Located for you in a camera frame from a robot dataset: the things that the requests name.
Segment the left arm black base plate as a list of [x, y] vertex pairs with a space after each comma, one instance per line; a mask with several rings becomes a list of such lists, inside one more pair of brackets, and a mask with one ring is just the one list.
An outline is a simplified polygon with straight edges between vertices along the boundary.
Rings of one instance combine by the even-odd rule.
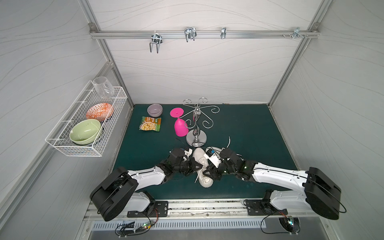
[[169, 202], [168, 201], [155, 201], [150, 203], [149, 206], [143, 211], [129, 211], [127, 212], [128, 218], [165, 218], [168, 216]]

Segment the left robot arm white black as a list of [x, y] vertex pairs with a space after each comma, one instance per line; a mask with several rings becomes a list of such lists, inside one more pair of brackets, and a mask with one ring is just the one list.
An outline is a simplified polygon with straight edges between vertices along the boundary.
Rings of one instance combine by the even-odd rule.
[[126, 206], [130, 211], [143, 213], [154, 199], [139, 190], [162, 185], [176, 173], [188, 176], [202, 168], [203, 164], [193, 157], [192, 149], [176, 148], [165, 160], [149, 169], [132, 171], [118, 167], [91, 192], [90, 199], [106, 222], [116, 218]]

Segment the white knit sneaker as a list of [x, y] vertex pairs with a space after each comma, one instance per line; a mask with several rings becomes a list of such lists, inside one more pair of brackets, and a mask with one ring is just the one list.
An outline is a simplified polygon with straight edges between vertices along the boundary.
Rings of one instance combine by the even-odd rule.
[[207, 147], [206, 150], [205, 150], [206, 154], [209, 157], [211, 157], [212, 155], [215, 155], [218, 158], [220, 158], [221, 151], [222, 151], [222, 149], [221, 148], [217, 148], [217, 147]]
[[[208, 159], [205, 157], [205, 155], [206, 155], [206, 153], [202, 148], [196, 148], [193, 152], [193, 157], [195, 158], [195, 161], [197, 163], [201, 164], [202, 168], [205, 168], [207, 170], [209, 163], [208, 163]], [[208, 176], [206, 176], [206, 180], [207, 180], [206, 185], [204, 185], [204, 186], [202, 186], [201, 184], [200, 185], [203, 188], [210, 188], [213, 185], [214, 180]]]

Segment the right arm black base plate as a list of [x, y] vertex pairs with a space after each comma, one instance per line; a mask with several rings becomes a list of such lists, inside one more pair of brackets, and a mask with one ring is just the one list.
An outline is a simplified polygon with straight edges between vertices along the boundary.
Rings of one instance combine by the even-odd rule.
[[263, 200], [244, 200], [243, 204], [249, 216], [288, 215], [287, 209], [278, 210]]

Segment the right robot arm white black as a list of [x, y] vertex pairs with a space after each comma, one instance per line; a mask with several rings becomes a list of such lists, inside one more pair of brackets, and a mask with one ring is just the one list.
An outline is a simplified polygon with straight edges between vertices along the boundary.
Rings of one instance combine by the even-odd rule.
[[341, 189], [320, 169], [311, 167], [307, 171], [298, 171], [271, 167], [245, 160], [229, 148], [197, 148], [193, 157], [202, 165], [198, 179], [204, 188], [211, 187], [224, 175], [234, 175], [244, 182], [285, 188], [285, 191], [266, 191], [259, 203], [266, 215], [285, 214], [289, 209], [312, 210], [323, 218], [338, 220], [342, 213]]

